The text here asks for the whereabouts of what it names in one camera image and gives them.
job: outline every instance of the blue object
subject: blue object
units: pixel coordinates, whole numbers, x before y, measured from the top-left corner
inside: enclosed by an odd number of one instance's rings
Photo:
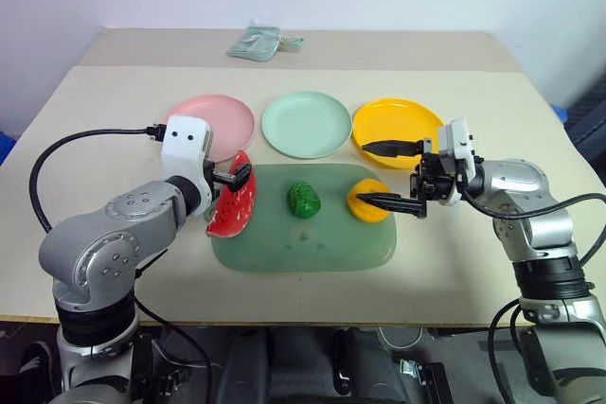
[[[4,160],[9,156],[9,152],[15,145],[15,140],[11,137],[6,136],[3,132],[0,132],[0,165],[4,163]]]
[[[568,112],[564,108],[556,106],[555,104],[550,104],[549,106],[551,106],[551,109],[553,109],[553,111],[558,115],[560,122],[566,123],[568,120]]]

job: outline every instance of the beige tabletop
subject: beige tabletop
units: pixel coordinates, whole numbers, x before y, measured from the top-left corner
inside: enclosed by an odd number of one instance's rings
[[[337,32],[300,33],[307,40],[303,51],[281,53],[269,64],[225,58],[223,49],[237,37],[235,31],[100,35],[0,167],[0,319],[56,320],[51,278],[37,258],[44,233],[27,196],[28,174],[40,152],[70,132],[148,126],[194,95],[239,98],[257,119],[277,96],[296,90],[330,94],[352,114],[378,97],[406,97],[444,121],[466,117],[475,148],[485,158],[525,158],[542,167],[559,200],[604,191],[550,107],[491,36],[349,32],[344,41]],[[468,44],[469,53],[461,42]],[[153,43],[164,44],[154,48]],[[347,54],[360,43],[364,55]],[[453,59],[452,51],[461,59]],[[87,138],[64,147],[40,179],[49,219],[56,223],[96,210],[113,196],[160,178],[159,151],[157,143],[144,137]],[[297,162],[272,149],[259,128],[247,151],[255,163]],[[408,193],[407,172],[362,161],[352,143],[316,161],[367,166],[394,190]],[[606,211],[587,202],[570,213],[584,253]],[[397,251],[380,268],[253,274],[223,267],[205,237],[204,220],[191,218],[169,254],[137,282],[136,292],[165,318],[202,324],[487,325],[496,309],[519,295],[490,220],[466,204],[432,204],[426,220],[405,215],[396,220]],[[605,266],[602,251],[586,270],[602,301],[606,282],[599,271]]]

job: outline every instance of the green pepper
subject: green pepper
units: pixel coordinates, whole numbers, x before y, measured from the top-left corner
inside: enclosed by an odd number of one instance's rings
[[[310,184],[299,182],[291,186],[286,197],[288,207],[297,218],[306,220],[318,213],[322,204]]]

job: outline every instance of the cutting board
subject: cutting board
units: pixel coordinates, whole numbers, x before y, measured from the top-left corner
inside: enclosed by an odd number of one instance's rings
[[[257,197],[246,228],[231,238],[212,238],[215,256],[239,272],[352,272],[385,264],[396,248],[393,215],[362,222],[348,209],[346,196],[360,180],[377,179],[356,165],[258,165]],[[291,214],[289,188],[310,184],[322,208],[312,218]]]

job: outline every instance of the red watermelon flesh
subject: red watermelon flesh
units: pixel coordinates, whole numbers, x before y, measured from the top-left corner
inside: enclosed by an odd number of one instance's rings
[[[234,173],[246,163],[250,163],[250,159],[244,150],[240,150],[229,171]],[[215,214],[206,227],[206,234],[209,237],[235,237],[242,232],[253,215],[256,195],[257,182],[253,169],[250,171],[248,182],[235,193],[224,186]]]

